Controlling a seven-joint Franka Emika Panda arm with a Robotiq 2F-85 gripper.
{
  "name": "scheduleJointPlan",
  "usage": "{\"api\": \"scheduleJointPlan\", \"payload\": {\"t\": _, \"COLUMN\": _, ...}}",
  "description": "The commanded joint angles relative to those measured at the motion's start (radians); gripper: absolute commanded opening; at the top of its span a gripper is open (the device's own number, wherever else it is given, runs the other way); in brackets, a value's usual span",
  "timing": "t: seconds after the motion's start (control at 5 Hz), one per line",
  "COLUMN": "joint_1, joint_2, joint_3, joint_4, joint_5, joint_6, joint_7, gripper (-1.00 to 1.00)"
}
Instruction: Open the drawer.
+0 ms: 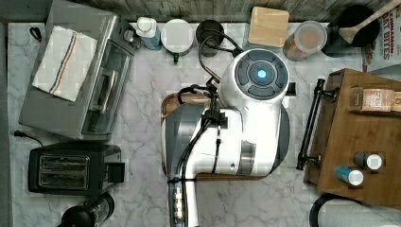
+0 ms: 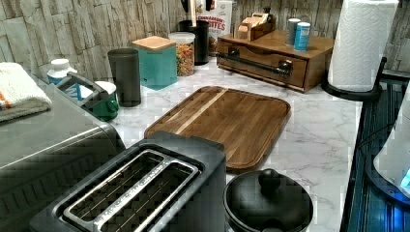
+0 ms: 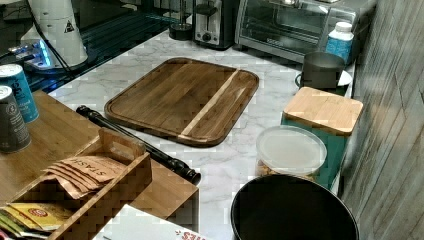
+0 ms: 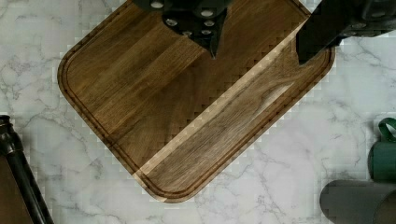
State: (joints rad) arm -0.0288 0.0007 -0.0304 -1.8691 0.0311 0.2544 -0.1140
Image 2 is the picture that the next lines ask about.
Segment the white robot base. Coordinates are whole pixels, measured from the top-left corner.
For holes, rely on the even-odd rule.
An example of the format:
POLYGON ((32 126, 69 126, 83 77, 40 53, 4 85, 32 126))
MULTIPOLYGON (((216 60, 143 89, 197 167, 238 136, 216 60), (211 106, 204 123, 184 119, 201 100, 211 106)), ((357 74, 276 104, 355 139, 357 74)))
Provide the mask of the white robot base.
POLYGON ((367 172, 382 192, 405 207, 409 206, 409 151, 409 86, 406 86, 393 129, 367 172))

